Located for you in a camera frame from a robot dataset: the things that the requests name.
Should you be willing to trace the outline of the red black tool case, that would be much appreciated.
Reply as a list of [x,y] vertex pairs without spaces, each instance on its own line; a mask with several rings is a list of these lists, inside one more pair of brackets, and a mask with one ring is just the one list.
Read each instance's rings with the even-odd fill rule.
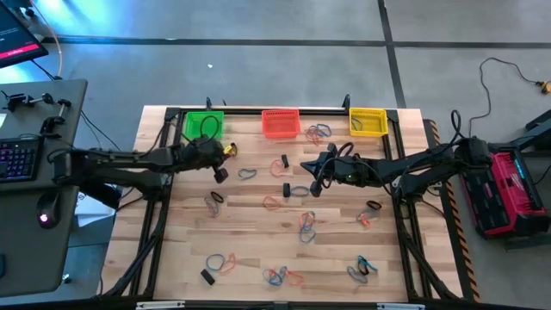
[[531,237],[551,227],[521,152],[490,144],[492,166],[461,175],[476,232],[485,239]]

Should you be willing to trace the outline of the black computer monitor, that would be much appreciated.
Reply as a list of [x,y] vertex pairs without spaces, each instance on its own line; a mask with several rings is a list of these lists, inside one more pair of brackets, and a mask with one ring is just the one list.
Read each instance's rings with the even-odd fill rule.
[[46,48],[0,0],[0,69],[48,54]]

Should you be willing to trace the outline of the silver table bracket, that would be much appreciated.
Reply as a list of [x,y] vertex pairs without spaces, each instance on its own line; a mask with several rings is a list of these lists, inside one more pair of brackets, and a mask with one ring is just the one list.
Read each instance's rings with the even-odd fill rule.
[[140,301],[135,310],[175,310],[185,308],[185,301]]
[[378,303],[377,310],[425,310],[425,305],[413,303]]

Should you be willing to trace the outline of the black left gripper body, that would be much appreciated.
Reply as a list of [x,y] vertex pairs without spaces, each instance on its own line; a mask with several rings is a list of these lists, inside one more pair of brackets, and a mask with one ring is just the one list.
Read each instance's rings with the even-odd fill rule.
[[200,138],[188,143],[181,153],[181,170],[220,167],[228,159],[223,145],[216,139]]

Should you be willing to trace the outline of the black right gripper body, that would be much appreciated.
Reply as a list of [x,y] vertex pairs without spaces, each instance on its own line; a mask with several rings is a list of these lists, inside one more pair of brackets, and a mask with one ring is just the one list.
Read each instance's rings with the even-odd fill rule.
[[334,180],[359,188],[377,187],[378,177],[365,158],[358,153],[337,158],[334,163]]

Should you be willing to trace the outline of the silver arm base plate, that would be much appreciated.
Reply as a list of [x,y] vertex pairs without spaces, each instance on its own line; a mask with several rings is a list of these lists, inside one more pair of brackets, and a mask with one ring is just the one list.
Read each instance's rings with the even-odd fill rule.
[[421,174],[406,174],[404,176],[395,177],[392,182],[390,182],[393,188],[401,187],[405,189],[408,188],[419,188],[419,187],[439,187],[443,185],[443,181],[440,177],[432,177],[428,172]]

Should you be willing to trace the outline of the orange plastic basket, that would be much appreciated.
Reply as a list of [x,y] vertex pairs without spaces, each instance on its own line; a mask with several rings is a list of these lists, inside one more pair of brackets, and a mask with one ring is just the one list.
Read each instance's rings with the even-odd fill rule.
[[300,132],[298,109],[272,109],[262,111],[262,130],[268,139],[294,138]]

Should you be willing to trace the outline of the black computer mouse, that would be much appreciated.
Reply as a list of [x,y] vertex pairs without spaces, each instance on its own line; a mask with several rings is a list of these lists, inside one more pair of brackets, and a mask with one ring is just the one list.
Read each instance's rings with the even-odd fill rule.
[[41,228],[51,229],[60,220],[60,193],[48,190],[42,194],[36,203],[36,216]]

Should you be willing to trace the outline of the black metal stand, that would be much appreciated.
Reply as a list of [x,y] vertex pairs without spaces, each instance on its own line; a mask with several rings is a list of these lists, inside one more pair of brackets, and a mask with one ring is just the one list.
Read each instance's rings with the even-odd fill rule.
[[534,147],[537,151],[551,151],[551,109],[525,125],[526,132],[511,141],[519,150]]

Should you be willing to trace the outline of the yellow plastic basket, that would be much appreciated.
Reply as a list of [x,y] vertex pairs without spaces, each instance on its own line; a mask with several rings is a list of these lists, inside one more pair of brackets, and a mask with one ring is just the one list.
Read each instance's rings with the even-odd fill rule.
[[350,125],[350,135],[358,137],[381,138],[388,134],[387,111],[377,108],[351,108],[349,119],[359,119],[362,131],[354,131]]

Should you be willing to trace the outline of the white paper sheet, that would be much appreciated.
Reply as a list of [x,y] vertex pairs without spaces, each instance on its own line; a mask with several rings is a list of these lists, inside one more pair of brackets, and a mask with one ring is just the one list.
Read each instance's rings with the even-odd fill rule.
[[115,214],[115,210],[82,192],[78,193],[75,209],[77,225],[87,226],[95,221],[104,220]]

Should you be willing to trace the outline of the black yellow hazard tape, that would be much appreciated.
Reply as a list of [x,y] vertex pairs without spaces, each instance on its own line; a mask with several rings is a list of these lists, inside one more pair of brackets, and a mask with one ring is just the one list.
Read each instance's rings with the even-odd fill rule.
[[480,301],[474,266],[462,228],[459,205],[450,181],[436,187],[429,202],[444,212],[422,224],[425,258],[441,281],[455,295]]

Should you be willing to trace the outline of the grey desk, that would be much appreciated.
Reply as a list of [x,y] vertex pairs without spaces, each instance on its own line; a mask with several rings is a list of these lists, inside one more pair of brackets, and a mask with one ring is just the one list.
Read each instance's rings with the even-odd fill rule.
[[[44,139],[40,168],[33,181],[0,183],[0,253],[6,258],[6,274],[0,279],[0,297],[30,295],[55,290],[62,281],[69,235],[78,189],[52,181],[50,159],[56,151],[74,143],[88,82],[85,79],[0,84],[0,139],[41,136],[43,121],[57,116],[61,106],[44,102],[33,108],[3,109],[7,95],[24,93],[38,99],[50,93],[55,101],[66,99],[72,106],[64,113],[65,124],[56,126],[60,139]],[[56,227],[41,228],[36,203],[48,190],[60,193],[60,220]]]

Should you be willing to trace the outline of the black backlit keyboard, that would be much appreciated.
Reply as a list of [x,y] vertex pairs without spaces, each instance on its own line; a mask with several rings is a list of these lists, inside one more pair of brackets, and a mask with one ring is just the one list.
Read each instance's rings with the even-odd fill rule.
[[0,183],[33,181],[43,146],[41,136],[0,139]]

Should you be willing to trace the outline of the green plastic basket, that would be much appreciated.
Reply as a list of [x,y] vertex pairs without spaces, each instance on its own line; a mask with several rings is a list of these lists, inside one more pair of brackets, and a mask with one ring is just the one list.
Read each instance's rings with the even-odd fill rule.
[[222,111],[188,112],[183,133],[191,140],[200,138],[203,134],[219,140],[224,133],[224,116]]

